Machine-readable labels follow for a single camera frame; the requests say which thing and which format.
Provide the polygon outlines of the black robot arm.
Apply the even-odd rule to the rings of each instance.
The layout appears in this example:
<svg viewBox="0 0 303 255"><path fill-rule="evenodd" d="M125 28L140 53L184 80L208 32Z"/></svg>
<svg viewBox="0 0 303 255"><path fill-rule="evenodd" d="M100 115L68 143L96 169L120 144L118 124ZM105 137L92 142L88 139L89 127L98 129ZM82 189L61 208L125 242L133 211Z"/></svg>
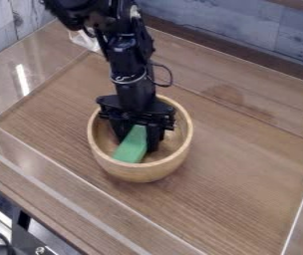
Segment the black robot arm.
<svg viewBox="0 0 303 255"><path fill-rule="evenodd" d="M146 129L148 151L157 150L173 129L175 109L156 96L153 39L136 0L41 0L70 31L84 31L98 41L110 67L116 92L97 97L100 118L110 122L118 139L134 126Z"/></svg>

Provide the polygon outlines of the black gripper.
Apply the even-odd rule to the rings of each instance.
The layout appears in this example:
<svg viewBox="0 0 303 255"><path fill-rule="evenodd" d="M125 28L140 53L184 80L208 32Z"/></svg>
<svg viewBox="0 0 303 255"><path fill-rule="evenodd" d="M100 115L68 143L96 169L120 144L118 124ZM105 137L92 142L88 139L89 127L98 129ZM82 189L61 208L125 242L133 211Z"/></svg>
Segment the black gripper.
<svg viewBox="0 0 303 255"><path fill-rule="evenodd" d="M146 126L148 152L157 151L164 131L173 130L175 109L156 97L150 76L112 76L116 93L96 99L100 117L110 123L116 138L122 141L134 125Z"/></svg>

